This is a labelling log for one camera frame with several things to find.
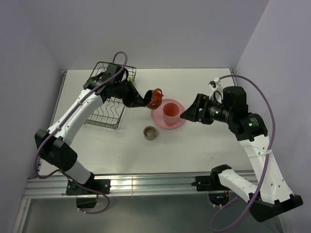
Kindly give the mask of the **dark brown ceramic mug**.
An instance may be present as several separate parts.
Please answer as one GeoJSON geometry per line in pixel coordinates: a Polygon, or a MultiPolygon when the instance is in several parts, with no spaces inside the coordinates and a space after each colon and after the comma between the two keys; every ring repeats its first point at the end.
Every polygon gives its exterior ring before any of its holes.
{"type": "Polygon", "coordinates": [[[160,88],[148,90],[144,96],[144,101],[147,103],[146,107],[155,110],[162,104],[163,92],[160,88]]]}

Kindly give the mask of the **pink plastic cup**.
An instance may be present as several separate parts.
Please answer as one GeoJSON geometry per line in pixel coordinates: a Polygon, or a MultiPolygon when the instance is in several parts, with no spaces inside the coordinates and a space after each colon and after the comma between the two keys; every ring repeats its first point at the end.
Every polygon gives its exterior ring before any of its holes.
{"type": "Polygon", "coordinates": [[[163,120],[168,126],[174,125],[177,122],[179,107],[177,104],[169,102],[163,107],[163,120]]]}

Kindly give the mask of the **small grey speckled bowl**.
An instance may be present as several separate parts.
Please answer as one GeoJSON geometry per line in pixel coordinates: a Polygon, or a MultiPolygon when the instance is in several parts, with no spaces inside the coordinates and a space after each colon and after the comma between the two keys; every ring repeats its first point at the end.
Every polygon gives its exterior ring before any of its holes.
{"type": "Polygon", "coordinates": [[[143,130],[143,135],[146,140],[154,140],[157,137],[157,129],[153,126],[147,126],[143,130]]]}

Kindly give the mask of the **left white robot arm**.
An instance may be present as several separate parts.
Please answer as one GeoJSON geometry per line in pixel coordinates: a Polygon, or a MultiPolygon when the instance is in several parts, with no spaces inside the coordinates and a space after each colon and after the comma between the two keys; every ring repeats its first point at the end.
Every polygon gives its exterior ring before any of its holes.
{"type": "Polygon", "coordinates": [[[125,66],[109,63],[105,71],[88,78],[76,101],[55,124],[35,133],[37,158],[76,181],[84,194],[96,187],[94,174],[78,161],[77,153],[70,147],[80,128],[107,99],[121,99],[126,107],[136,108],[146,107],[152,98],[151,90],[141,96],[128,75],[125,66]]]}

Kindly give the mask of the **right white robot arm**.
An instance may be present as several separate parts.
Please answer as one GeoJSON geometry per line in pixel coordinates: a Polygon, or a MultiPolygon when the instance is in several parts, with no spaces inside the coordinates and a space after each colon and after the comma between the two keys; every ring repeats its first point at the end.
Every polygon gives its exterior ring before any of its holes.
{"type": "Polygon", "coordinates": [[[210,125],[214,121],[226,123],[229,130],[245,150],[261,188],[238,175],[230,166],[220,165],[212,169],[209,181],[202,188],[227,187],[246,203],[254,198],[249,211],[258,222],[264,222],[303,205],[286,184],[272,151],[270,139],[262,117],[248,111],[247,95],[239,86],[223,89],[222,102],[214,97],[198,94],[193,104],[184,111],[182,119],[210,125]]]}

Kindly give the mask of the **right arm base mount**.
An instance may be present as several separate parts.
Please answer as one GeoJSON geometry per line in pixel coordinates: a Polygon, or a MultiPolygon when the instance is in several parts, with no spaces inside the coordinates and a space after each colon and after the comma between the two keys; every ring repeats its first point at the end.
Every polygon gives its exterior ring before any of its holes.
{"type": "Polygon", "coordinates": [[[191,186],[196,187],[198,192],[217,191],[222,189],[212,181],[211,176],[196,176],[195,181],[191,183],[191,186]]]}

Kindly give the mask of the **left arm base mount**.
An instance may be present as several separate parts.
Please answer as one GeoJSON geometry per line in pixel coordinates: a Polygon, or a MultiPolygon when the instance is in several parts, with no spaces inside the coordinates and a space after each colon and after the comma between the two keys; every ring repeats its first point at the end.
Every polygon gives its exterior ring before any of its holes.
{"type": "Polygon", "coordinates": [[[107,194],[110,193],[111,180],[110,179],[95,179],[90,187],[84,187],[75,181],[68,180],[66,188],[66,196],[76,197],[76,207],[79,211],[87,214],[97,214],[108,209],[110,199],[107,194]],[[100,211],[91,211],[99,201],[99,196],[107,199],[106,206],[100,211]]]}

